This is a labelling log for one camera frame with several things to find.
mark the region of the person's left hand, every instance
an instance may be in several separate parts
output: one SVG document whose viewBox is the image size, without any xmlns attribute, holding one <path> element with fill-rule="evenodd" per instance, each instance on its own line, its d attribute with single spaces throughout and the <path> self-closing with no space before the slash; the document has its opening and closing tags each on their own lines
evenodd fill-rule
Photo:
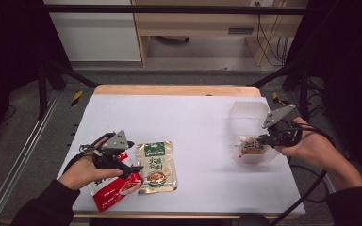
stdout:
<svg viewBox="0 0 362 226">
<path fill-rule="evenodd" d="M 107 137 L 100 140 L 95 147 L 107 141 Z M 123 175 L 119 169 L 97 169 L 92 162 L 92 152 L 86 153 L 58 179 L 71 190 L 78 190 L 87 184 L 105 178 Z"/>
</svg>

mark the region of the hand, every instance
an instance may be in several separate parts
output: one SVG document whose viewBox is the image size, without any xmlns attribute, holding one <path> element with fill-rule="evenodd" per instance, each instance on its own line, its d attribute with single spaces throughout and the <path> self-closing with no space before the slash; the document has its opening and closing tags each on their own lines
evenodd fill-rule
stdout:
<svg viewBox="0 0 362 226">
<path fill-rule="evenodd" d="M 107 137 L 103 138 L 95 147 L 107 140 Z M 78 190 L 93 181 L 121 175 L 123 172 L 119 169 L 97 169 L 92 162 L 92 152 L 89 152 L 76 161 L 58 180 L 71 190 Z"/>
<path fill-rule="evenodd" d="M 302 118 L 294 120 L 303 128 L 310 128 Z M 293 147 L 275 147 L 278 152 L 292 157 L 297 157 L 307 164 L 327 170 L 334 179 L 337 189 L 362 186 L 362 177 L 357 169 L 340 154 L 340 152 L 324 136 L 303 131 L 301 141 Z"/>
</svg>

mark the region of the person's right hand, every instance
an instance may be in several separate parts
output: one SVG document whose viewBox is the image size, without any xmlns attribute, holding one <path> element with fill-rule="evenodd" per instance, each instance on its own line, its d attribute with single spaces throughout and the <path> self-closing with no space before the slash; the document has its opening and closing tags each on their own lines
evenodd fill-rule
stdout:
<svg viewBox="0 0 362 226">
<path fill-rule="evenodd" d="M 294 120 L 303 128 L 310 125 L 302 118 Z M 304 160 L 307 164 L 327 170 L 334 179 L 337 189 L 362 186 L 362 177 L 357 169 L 340 154 L 331 142 L 316 132 L 303 131 L 301 141 L 293 147 L 275 147 L 283 155 Z"/>
</svg>

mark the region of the white cabinet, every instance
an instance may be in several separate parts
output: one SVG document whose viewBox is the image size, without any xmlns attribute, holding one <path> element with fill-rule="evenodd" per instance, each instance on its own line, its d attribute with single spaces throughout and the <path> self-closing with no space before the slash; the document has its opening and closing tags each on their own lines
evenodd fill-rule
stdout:
<svg viewBox="0 0 362 226">
<path fill-rule="evenodd" d="M 129 0 L 44 0 L 45 4 L 130 5 Z M 50 13 L 70 61 L 140 61 L 132 13 Z"/>
</svg>

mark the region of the black sleeve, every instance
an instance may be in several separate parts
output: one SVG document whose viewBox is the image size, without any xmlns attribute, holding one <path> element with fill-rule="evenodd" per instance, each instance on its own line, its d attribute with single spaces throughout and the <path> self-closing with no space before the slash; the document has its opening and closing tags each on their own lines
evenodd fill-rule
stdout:
<svg viewBox="0 0 362 226">
<path fill-rule="evenodd" d="M 72 207 L 79 194 L 79 190 L 71 190 L 54 180 L 39 197 L 19 210 L 10 225 L 69 225 L 73 220 Z"/>
<path fill-rule="evenodd" d="M 335 225 L 362 225 L 362 187 L 341 190 L 327 198 Z"/>
</svg>

